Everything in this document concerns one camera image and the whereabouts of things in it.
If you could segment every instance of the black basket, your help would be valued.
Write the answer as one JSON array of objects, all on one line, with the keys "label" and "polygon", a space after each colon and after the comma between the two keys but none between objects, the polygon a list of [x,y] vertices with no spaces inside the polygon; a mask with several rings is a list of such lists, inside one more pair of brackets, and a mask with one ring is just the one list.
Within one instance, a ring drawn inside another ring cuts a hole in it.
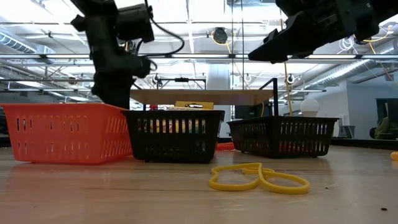
[{"label": "black basket", "polygon": [[224,111],[125,111],[136,159],[210,162]]},{"label": "black basket", "polygon": [[235,148],[270,158],[328,154],[336,118],[270,116],[229,122]]}]

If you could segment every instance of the ceiling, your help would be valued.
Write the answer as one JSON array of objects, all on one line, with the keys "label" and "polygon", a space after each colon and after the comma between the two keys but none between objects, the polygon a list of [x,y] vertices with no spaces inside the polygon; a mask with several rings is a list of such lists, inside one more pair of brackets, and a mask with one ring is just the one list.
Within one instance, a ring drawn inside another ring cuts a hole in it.
[{"label": "ceiling", "polygon": [[[123,4],[126,1],[119,0],[118,2],[118,4]],[[138,4],[143,0],[128,0],[127,2]],[[215,27],[225,28],[229,36],[228,42],[231,43],[230,49],[234,54],[248,54],[260,46],[263,38],[270,31],[280,29],[280,20],[285,21],[286,16],[275,4],[260,4],[260,0],[256,4],[253,4],[256,1],[250,2],[252,3],[242,5],[242,10],[240,5],[231,7],[224,0],[149,0],[149,4],[154,8],[155,21],[184,38],[185,47],[180,52],[182,54],[228,54],[226,45],[218,45],[211,38],[211,32]],[[77,14],[81,13],[70,0],[12,0],[0,7],[0,29],[14,34],[28,45],[45,45],[54,50],[56,54],[88,54],[89,48],[85,34],[77,32],[69,24]],[[386,31],[390,33],[386,38],[375,43],[376,48],[379,44],[398,35],[398,26],[392,26],[387,30],[386,24],[391,24],[391,22],[398,22],[398,16],[381,24],[380,33],[376,38],[384,37]],[[178,40],[163,33],[155,26],[152,28],[155,41],[143,44],[140,49],[141,54],[169,52],[180,46]],[[315,53],[355,54],[355,50],[359,54],[363,54],[369,52],[370,48],[368,45],[353,44],[350,40],[346,40],[346,42],[341,40],[320,47]],[[20,52],[0,45],[0,53],[18,54]],[[155,61],[159,63],[156,73],[162,77],[205,78],[209,72],[209,63],[215,63],[207,60],[195,60],[194,56],[181,60]],[[86,60],[79,62],[91,64]],[[13,60],[12,63],[23,65],[27,62]],[[234,88],[242,88],[243,75],[246,75],[246,82],[251,88],[258,88],[274,77],[280,78],[279,83],[283,85],[285,74],[283,64],[245,62],[243,66],[242,60],[225,60],[222,63],[228,63],[231,74],[240,79],[240,83],[233,86]],[[329,62],[321,64],[321,66],[332,68],[339,63],[341,62]],[[308,71],[316,66],[319,67],[315,63],[288,63],[287,73],[306,78],[302,74],[309,73]],[[45,67],[27,68],[36,73],[45,73]],[[62,67],[60,72],[54,72],[59,68],[60,66],[48,67],[50,73],[54,73],[52,78],[71,76],[90,78],[95,72],[92,66]],[[137,83],[143,88],[151,88],[150,77],[147,80],[139,80]],[[192,88],[192,85],[170,82],[169,88]]]}]

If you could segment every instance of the yellow rubber band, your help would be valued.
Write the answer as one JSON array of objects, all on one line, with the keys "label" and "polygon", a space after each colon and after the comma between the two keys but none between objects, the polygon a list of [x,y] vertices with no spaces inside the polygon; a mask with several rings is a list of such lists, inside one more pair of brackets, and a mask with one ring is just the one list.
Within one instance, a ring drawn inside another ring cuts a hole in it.
[{"label": "yellow rubber band", "polygon": [[[242,169],[244,174],[258,174],[259,178],[256,178],[254,181],[247,184],[220,184],[217,183],[218,180],[218,172],[221,170],[236,170]],[[243,191],[250,190],[258,185],[262,184],[266,189],[271,192],[280,193],[280,194],[306,194],[310,190],[310,183],[295,175],[283,174],[279,172],[275,172],[272,169],[262,168],[261,163],[250,163],[250,164],[239,164],[234,166],[221,166],[212,168],[211,174],[213,175],[209,180],[209,185],[211,188],[216,190],[225,190],[225,191]],[[287,180],[292,180],[302,186],[299,187],[285,187],[279,186],[276,184],[272,184],[267,179],[278,177]]]}]

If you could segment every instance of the wooden shelf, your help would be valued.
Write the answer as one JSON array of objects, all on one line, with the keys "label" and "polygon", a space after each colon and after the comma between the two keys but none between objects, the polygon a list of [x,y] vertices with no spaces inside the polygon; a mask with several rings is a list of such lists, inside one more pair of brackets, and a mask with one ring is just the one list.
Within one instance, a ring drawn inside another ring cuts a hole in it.
[{"label": "wooden shelf", "polygon": [[215,105],[258,105],[273,97],[272,90],[131,90],[131,98],[147,105],[176,101],[213,102]]}]

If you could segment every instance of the ceiling pipe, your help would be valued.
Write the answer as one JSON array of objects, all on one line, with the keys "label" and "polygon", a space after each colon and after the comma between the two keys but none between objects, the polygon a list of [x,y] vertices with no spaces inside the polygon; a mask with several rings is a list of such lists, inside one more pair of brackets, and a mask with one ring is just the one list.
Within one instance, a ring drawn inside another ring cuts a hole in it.
[{"label": "ceiling pipe", "polygon": [[[398,54],[398,38],[390,40],[377,47],[379,54]],[[377,60],[365,59],[346,65],[340,65],[316,77],[315,81],[306,83],[304,89],[327,86],[351,78],[379,65]]]}]

